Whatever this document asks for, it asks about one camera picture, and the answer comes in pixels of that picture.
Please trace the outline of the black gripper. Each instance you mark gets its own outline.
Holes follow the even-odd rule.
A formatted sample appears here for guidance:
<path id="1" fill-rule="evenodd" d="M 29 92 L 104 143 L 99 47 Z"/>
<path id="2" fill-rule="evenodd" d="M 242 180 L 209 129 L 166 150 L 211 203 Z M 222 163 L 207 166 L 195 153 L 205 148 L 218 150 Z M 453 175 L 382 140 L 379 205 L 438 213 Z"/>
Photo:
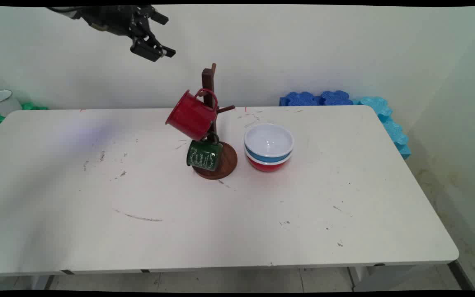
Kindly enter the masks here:
<path id="1" fill-rule="evenodd" d="M 117 36 L 132 39 L 130 51 L 149 61 L 156 62 L 163 57 L 173 57 L 176 50 L 144 40 L 144 32 L 138 28 L 136 17 L 151 19 L 165 25 L 169 18 L 158 12 L 152 5 L 88 6 L 76 11 L 73 19 L 83 19 L 98 31 L 106 31 Z"/>

